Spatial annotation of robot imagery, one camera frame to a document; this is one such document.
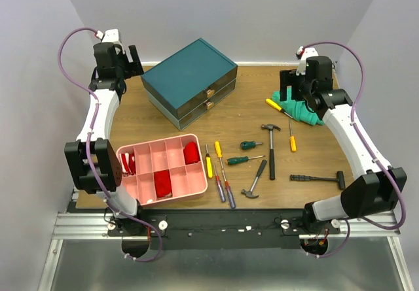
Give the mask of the small yellow screwdriver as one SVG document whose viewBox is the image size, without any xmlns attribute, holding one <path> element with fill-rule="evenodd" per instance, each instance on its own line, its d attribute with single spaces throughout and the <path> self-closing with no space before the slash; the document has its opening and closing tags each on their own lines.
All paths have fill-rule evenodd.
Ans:
<svg viewBox="0 0 419 291">
<path fill-rule="evenodd" d="M 295 140 L 295 136 L 293 134 L 293 128 L 292 128 L 292 119 L 289 119 L 289 141 L 290 141 L 290 149 L 292 152 L 297 151 L 297 144 Z"/>
</svg>

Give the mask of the teal drawer box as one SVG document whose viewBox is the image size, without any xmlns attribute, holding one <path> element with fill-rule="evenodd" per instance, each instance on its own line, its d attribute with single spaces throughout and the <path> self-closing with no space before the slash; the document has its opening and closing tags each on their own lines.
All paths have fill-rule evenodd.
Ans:
<svg viewBox="0 0 419 291">
<path fill-rule="evenodd" d="M 182 131 L 234 91 L 237 70 L 199 38 L 146 71 L 141 81 L 149 101 Z"/>
</svg>

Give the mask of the stubby green screwdriver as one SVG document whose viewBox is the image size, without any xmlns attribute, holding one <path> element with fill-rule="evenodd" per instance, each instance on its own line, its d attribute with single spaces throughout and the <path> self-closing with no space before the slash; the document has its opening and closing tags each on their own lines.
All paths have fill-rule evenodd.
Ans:
<svg viewBox="0 0 419 291">
<path fill-rule="evenodd" d="M 242 141 L 240 143 L 240 148 L 242 150 L 249 150 L 249 149 L 255 148 L 256 146 L 262 145 L 262 144 L 263 144 L 262 142 L 256 142 L 256 141 Z"/>
</svg>

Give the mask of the long green screwdriver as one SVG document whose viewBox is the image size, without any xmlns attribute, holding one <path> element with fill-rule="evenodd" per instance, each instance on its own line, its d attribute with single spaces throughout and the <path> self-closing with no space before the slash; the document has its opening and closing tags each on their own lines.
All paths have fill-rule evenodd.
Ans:
<svg viewBox="0 0 419 291">
<path fill-rule="evenodd" d="M 233 157 L 233 158 L 227 159 L 227 165 L 237 165 L 239 163 L 248 162 L 249 160 L 254 160 L 254 159 L 264 158 L 264 157 L 265 157 L 265 155 L 262 155 L 262 156 L 253 156 L 253 157 L 248 157 L 248 156 Z"/>
</svg>

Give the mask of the orange yellow screwdriver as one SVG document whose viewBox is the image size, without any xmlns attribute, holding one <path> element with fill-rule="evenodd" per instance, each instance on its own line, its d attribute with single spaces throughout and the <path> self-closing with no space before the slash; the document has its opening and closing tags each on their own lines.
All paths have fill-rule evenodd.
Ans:
<svg viewBox="0 0 419 291">
<path fill-rule="evenodd" d="M 225 175 L 225 169 L 224 169 L 224 165 L 223 165 L 223 155 L 222 155 L 220 142 L 219 141 L 214 142 L 214 146 L 215 146 L 215 152 L 217 154 L 217 157 L 219 158 L 223 180 L 226 182 L 227 178 L 226 178 L 226 175 Z"/>
</svg>

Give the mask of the yellow black screwdriver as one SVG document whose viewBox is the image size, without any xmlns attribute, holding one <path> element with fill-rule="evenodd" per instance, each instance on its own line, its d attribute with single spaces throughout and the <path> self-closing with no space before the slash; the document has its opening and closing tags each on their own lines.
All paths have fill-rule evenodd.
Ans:
<svg viewBox="0 0 419 291">
<path fill-rule="evenodd" d="M 213 178 L 213 169 L 212 169 L 212 162 L 211 162 L 211 158 L 210 158 L 210 154 L 209 154 L 209 150 L 208 150 L 208 145 L 205 144 L 205 149 L 206 149 L 206 169 L 207 169 L 207 177 L 209 179 Z"/>
</svg>

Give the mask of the purple red screwdriver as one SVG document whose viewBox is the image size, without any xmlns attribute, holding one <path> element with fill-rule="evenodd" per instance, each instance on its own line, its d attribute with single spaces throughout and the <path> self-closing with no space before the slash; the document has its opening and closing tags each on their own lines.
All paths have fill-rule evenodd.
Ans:
<svg viewBox="0 0 419 291">
<path fill-rule="evenodd" d="M 221 184 L 221 179 L 219 178 L 219 175 L 217 174 L 215 164 L 213 164 L 213 172 L 214 172 L 215 181 L 216 181 L 216 184 L 217 184 L 217 191 L 218 191 L 218 194 L 219 194 L 219 198 L 220 198 L 222 203 L 225 203 L 226 202 L 225 193 L 223 191 L 223 186 Z"/>
<path fill-rule="evenodd" d="M 224 182 L 225 182 L 225 189 L 227 191 L 227 197 L 228 197 L 228 202 L 229 202 L 230 208 L 231 209 L 235 209 L 236 208 L 236 204 L 235 204 L 234 196 L 233 196 L 231 187 L 230 187 L 230 185 L 228 183 L 228 180 L 227 180 L 227 178 L 225 176 L 225 173 L 223 173 L 223 179 L 224 179 Z"/>
</svg>

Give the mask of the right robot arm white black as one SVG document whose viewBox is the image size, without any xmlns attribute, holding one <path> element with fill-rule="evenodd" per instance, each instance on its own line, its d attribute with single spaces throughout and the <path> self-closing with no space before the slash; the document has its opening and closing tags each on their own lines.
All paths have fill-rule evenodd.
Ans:
<svg viewBox="0 0 419 291">
<path fill-rule="evenodd" d="M 302 228 L 316 233 L 325 221 L 393 210 L 407 181 L 405 170 L 383 157 L 352 110 L 354 102 L 345 90 L 333 87 L 331 59 L 315 48 L 303 49 L 299 59 L 296 69 L 280 71 L 280 101 L 304 103 L 317 114 L 338 141 L 354 177 L 340 195 L 306 204 Z"/>
</svg>

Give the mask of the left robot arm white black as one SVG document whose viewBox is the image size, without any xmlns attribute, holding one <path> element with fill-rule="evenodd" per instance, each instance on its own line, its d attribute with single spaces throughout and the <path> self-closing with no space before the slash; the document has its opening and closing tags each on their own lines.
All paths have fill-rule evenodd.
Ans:
<svg viewBox="0 0 419 291">
<path fill-rule="evenodd" d="M 99 196 L 123 219 L 130 235 L 139 235 L 145 219 L 137 214 L 137 201 L 121 186 L 133 173 L 134 157 L 118 157 L 110 143 L 113 117 L 126 91 L 126 80 L 143 74 L 136 47 L 125 52 L 117 42 L 94 45 L 96 67 L 88 86 L 90 106 L 76 140 L 65 144 L 64 153 L 76 189 Z"/>
</svg>

